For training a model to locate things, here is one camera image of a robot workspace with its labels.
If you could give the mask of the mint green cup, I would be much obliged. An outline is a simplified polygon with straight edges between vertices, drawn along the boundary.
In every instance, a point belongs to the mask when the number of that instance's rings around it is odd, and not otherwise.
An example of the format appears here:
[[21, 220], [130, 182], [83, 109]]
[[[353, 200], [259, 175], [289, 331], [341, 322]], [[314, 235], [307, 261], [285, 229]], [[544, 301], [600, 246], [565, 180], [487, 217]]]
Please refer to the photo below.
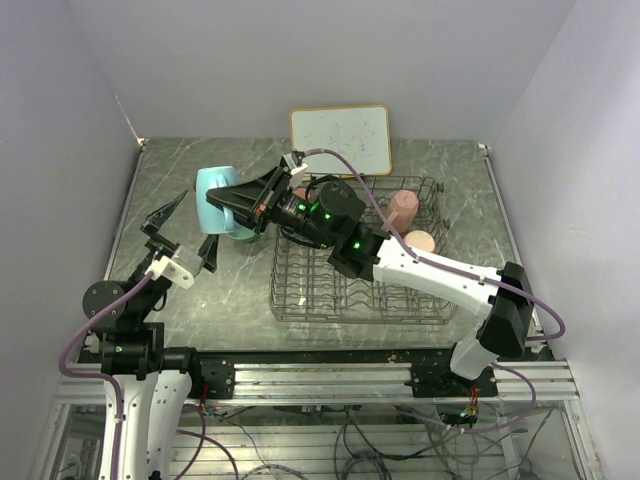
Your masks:
[[238, 227], [227, 234], [228, 237], [235, 241], [250, 242], [256, 237], [256, 233], [246, 227]]

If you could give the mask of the light blue mug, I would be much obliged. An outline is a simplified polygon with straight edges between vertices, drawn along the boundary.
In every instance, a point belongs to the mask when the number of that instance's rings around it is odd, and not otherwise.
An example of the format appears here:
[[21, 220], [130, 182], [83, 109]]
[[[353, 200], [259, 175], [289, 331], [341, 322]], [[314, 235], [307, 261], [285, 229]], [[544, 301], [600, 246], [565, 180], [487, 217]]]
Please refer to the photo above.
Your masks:
[[196, 213], [200, 230], [205, 234], [229, 234], [236, 230], [232, 210], [216, 195], [239, 182], [231, 166], [202, 168], [196, 175]]

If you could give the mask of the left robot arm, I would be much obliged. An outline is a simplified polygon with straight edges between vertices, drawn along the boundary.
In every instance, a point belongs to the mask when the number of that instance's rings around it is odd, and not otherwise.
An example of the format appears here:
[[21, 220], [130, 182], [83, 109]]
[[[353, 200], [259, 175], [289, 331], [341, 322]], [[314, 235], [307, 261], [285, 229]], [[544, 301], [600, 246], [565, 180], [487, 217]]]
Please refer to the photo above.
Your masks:
[[106, 395], [102, 479], [169, 478], [183, 405], [209, 390], [197, 350], [166, 346], [163, 323], [147, 319], [165, 307], [172, 287], [187, 290], [202, 270], [216, 268], [217, 236], [194, 252], [160, 232], [184, 197], [145, 218], [148, 252], [133, 273], [91, 285], [82, 300], [99, 342]]

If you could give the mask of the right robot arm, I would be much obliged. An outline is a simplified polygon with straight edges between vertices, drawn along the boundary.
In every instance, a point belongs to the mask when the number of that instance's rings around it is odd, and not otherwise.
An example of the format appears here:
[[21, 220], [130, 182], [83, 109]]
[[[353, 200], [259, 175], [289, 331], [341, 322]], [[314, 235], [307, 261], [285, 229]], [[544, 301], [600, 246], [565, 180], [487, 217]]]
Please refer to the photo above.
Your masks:
[[211, 187], [204, 200], [256, 233], [274, 224], [309, 248], [329, 250], [329, 264], [347, 278], [408, 287], [479, 317], [440, 373], [452, 395], [471, 389], [491, 362], [523, 355], [533, 311], [523, 267], [476, 266], [410, 247], [403, 237], [363, 221], [366, 204], [345, 180], [326, 175], [320, 185], [314, 199], [303, 199], [291, 176], [275, 168], [254, 181]]

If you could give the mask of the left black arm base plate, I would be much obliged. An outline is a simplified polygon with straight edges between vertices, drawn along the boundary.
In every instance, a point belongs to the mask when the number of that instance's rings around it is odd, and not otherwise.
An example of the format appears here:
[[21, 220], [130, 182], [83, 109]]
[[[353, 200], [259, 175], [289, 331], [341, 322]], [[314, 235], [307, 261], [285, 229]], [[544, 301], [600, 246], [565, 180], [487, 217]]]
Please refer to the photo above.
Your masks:
[[233, 363], [213, 353], [197, 352], [188, 367], [192, 379], [189, 398], [228, 400], [234, 395], [236, 370]]

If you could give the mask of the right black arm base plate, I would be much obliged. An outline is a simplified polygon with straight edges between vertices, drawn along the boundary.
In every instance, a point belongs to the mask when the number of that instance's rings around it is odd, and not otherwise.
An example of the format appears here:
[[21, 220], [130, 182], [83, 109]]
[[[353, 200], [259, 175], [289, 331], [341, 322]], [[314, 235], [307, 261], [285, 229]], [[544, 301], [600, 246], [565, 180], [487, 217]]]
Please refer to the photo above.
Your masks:
[[451, 354], [451, 349], [433, 348], [400, 350], [396, 354], [398, 363], [410, 365], [406, 385], [411, 387], [414, 398], [471, 397], [473, 391], [480, 398], [498, 395], [491, 367], [485, 367], [476, 380], [464, 379], [451, 371]]

